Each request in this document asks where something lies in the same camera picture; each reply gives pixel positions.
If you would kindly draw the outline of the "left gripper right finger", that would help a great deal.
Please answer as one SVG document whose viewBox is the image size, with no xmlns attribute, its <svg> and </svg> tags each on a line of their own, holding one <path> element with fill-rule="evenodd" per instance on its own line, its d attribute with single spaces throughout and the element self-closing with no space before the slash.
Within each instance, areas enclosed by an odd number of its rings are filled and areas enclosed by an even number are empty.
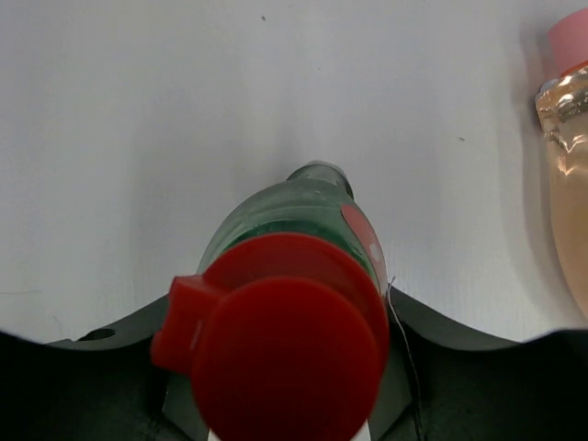
<svg viewBox="0 0 588 441">
<path fill-rule="evenodd" d="M 586 439 L 586 331 L 518 344 L 396 288 L 386 301 L 390 355 L 368 439 Z"/>
</svg>

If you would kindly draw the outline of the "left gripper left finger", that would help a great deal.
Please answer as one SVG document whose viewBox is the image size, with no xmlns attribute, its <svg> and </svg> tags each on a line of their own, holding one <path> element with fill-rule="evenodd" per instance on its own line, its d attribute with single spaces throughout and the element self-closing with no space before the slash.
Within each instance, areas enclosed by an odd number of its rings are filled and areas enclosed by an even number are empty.
<svg viewBox="0 0 588 441">
<path fill-rule="evenodd" d="M 187 381 L 155 367 L 166 299 L 78 340 L 1 334 L 4 440 L 204 440 Z"/>
</svg>

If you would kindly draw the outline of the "green dish soap bottle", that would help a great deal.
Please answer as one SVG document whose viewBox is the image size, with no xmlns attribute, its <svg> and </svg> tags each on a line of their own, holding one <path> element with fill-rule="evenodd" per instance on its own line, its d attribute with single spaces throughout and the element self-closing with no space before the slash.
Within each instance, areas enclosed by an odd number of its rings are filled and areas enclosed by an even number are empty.
<svg viewBox="0 0 588 441">
<path fill-rule="evenodd" d="M 312 162 L 246 199 L 176 277 L 152 362 L 222 440 L 349 440 L 388 359 L 387 270 L 345 173 Z"/>
</svg>

